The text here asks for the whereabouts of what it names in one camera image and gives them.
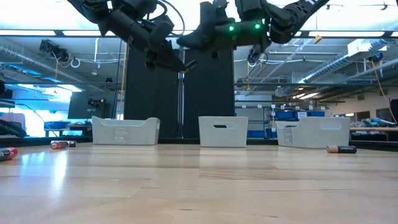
black curtain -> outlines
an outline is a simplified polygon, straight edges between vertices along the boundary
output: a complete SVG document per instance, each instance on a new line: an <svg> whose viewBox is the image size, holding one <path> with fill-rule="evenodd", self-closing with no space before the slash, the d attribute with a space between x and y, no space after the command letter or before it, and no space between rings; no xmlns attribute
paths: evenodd
<svg viewBox="0 0 398 224"><path fill-rule="evenodd" d="M130 49L127 65L124 119L160 119L160 138L177 138L178 73L150 71L145 57Z"/></svg>
<svg viewBox="0 0 398 224"><path fill-rule="evenodd" d="M234 116L233 51L224 50L219 57L188 50L185 61L198 65L184 78L184 138L199 138L199 116Z"/></svg>

wooden tabletop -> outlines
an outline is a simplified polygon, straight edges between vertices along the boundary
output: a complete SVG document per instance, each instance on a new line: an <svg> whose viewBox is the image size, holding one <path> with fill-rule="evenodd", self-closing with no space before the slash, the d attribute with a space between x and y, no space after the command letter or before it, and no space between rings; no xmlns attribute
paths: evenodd
<svg viewBox="0 0 398 224"><path fill-rule="evenodd" d="M397 223L398 154L278 146L19 148L0 222Z"/></svg>

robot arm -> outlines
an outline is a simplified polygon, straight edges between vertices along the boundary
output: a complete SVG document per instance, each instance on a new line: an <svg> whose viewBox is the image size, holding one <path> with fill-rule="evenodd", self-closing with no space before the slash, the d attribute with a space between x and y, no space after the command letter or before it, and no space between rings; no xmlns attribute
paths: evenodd
<svg viewBox="0 0 398 224"><path fill-rule="evenodd" d="M108 8L109 0L68 1L89 21L98 24L102 35L111 31L143 52L147 67L187 72L196 65L196 61L184 65L171 42L166 40L174 28L167 16L156 21L143 19L155 11L161 0L112 0L112 9ZM177 43L211 52L242 45L258 45L257 49L264 51L272 41L280 44L290 41L305 21L328 1L299 0L281 9L266 0L235 0L241 22L227 17L226 0L202 2L200 25Z"/></svg>
<svg viewBox="0 0 398 224"><path fill-rule="evenodd" d="M177 43L210 51L242 45L261 45L265 50L271 42L285 44L292 40L310 16L328 1L299 0L281 9L266 0L235 0L241 22L220 12L225 10L226 0L203 2L200 25L191 34L179 38Z"/></svg>
<svg viewBox="0 0 398 224"><path fill-rule="evenodd" d="M158 0L112 0L112 9L108 8L107 0L68 1L90 22L98 24L102 35L111 31L130 47L143 52L148 68L187 72L196 65L196 61L184 65L166 40L174 28L167 16L154 21L143 19L155 11Z"/></svg>

white plastic bin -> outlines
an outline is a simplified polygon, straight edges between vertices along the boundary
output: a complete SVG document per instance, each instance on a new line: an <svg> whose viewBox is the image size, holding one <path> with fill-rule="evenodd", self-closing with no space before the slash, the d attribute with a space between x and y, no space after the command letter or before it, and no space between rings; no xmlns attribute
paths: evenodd
<svg viewBox="0 0 398 224"><path fill-rule="evenodd" d="M159 139L160 120L108 120L93 116L93 143L154 145Z"/></svg>
<svg viewBox="0 0 398 224"><path fill-rule="evenodd" d="M246 147L248 117L199 117L201 147Z"/></svg>
<svg viewBox="0 0 398 224"><path fill-rule="evenodd" d="M297 122L277 121L278 145L325 149L348 146L350 118L306 117Z"/></svg>

ceiling light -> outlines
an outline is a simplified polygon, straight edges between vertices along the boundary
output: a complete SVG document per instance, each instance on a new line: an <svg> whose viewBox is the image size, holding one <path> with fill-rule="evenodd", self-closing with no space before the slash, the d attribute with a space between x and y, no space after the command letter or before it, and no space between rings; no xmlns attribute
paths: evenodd
<svg viewBox="0 0 398 224"><path fill-rule="evenodd" d="M364 32L364 31L311 31L310 37L380 37L384 32Z"/></svg>
<svg viewBox="0 0 398 224"><path fill-rule="evenodd" d="M305 93L297 95L296 98L300 98L300 97L303 97L303 96L305 96Z"/></svg>
<svg viewBox="0 0 398 224"><path fill-rule="evenodd" d="M311 97L313 97L313 96L316 96L316 95L318 95L318 94L319 94L319 93L311 93L311 94L308 94L307 96L301 97L300 99L301 99L301 100L305 100L305 99L311 98Z"/></svg>
<svg viewBox="0 0 398 224"><path fill-rule="evenodd" d="M58 85L58 86L66 90L70 90L72 92L81 92L81 89L75 87L74 85Z"/></svg>
<svg viewBox="0 0 398 224"><path fill-rule="evenodd" d="M61 98L61 99L49 99L51 102L70 102L70 98Z"/></svg>
<svg viewBox="0 0 398 224"><path fill-rule="evenodd" d="M66 36L101 36L101 32L99 30L66 30L62 32Z"/></svg>
<svg viewBox="0 0 398 224"><path fill-rule="evenodd" d="M0 35L38 35L38 36L54 36L52 30L0 30Z"/></svg>

